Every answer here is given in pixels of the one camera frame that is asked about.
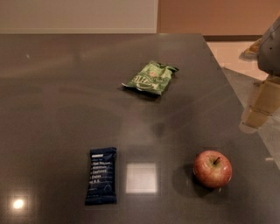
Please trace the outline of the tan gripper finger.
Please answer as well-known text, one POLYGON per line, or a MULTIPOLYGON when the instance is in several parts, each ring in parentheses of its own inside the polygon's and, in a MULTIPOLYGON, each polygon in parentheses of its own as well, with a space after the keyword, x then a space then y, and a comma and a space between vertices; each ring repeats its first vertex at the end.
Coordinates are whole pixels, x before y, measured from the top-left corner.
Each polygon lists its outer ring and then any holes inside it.
POLYGON ((248 104, 241 116, 242 130, 258 130, 280 108, 280 77, 269 75, 253 84, 248 104))

